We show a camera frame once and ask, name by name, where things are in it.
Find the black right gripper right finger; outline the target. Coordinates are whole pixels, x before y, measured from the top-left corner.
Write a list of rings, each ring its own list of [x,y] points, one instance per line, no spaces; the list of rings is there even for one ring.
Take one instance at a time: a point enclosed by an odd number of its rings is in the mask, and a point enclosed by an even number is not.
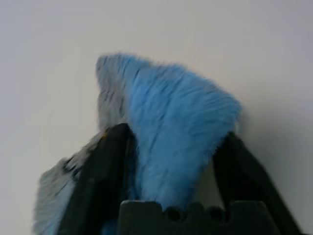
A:
[[[234,133],[213,156],[214,174],[226,208],[235,201],[261,201],[283,235],[302,234],[264,167]]]

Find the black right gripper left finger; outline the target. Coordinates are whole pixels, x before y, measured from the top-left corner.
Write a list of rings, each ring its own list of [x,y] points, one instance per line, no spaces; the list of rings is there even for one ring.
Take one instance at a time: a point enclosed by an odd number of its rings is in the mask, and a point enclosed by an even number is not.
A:
[[[60,222],[60,235],[114,235],[127,193],[134,136],[128,124],[109,128],[85,161]]]

